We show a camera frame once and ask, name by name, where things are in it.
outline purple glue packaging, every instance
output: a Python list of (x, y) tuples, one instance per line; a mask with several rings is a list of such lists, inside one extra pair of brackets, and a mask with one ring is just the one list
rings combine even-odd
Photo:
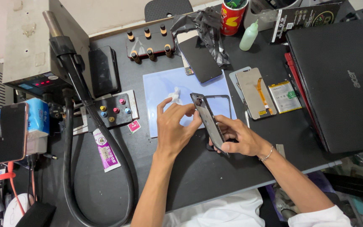
[(100, 157), (102, 158), (104, 172), (106, 173), (110, 170), (120, 167), (121, 164), (118, 162), (117, 157), (114, 155), (114, 152), (108, 144), (106, 138), (100, 132), (100, 129), (93, 131), (93, 137), (95, 137), (95, 141), (98, 144), (98, 150)]

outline acer logo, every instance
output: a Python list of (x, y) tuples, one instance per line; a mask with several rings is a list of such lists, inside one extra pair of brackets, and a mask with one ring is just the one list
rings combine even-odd
[(351, 81), (354, 83), (354, 87), (360, 88), (360, 84), (358, 83), (358, 79), (356, 78), (355, 73), (350, 72), (350, 70), (347, 70), (348, 75), (351, 77)]

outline phone battery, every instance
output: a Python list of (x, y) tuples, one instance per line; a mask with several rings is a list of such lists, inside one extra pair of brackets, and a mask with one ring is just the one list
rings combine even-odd
[(289, 81), (273, 84), (268, 88), (280, 114), (302, 108)]

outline bracelet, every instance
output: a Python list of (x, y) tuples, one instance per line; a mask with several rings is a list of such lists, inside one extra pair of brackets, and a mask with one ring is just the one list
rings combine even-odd
[(271, 145), (271, 150), (270, 150), (270, 153), (267, 155), (267, 157), (265, 158), (259, 158), (260, 161), (264, 162), (265, 160), (267, 160), (268, 157), (270, 157), (271, 153), (273, 152), (273, 146)]

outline green glue bottle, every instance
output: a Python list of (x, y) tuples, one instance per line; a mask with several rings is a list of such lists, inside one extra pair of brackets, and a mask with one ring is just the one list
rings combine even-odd
[(240, 41), (239, 48), (241, 50), (249, 50), (250, 47), (252, 47), (257, 34), (259, 31), (257, 30), (259, 28), (258, 23), (259, 20), (256, 20), (255, 23), (252, 23), (250, 27), (246, 28), (245, 33), (243, 34), (242, 40)]

